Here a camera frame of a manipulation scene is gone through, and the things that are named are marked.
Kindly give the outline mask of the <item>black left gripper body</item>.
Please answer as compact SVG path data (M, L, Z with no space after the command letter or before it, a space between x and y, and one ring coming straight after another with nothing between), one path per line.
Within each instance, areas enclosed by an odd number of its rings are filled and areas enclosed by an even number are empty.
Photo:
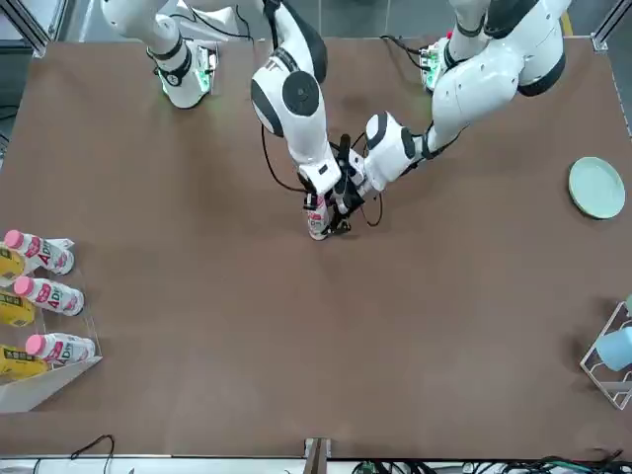
M353 150L351 137L340 138L337 163L341 179L335 184L337 207L361 207L369 192L369 179L365 173L364 159Z

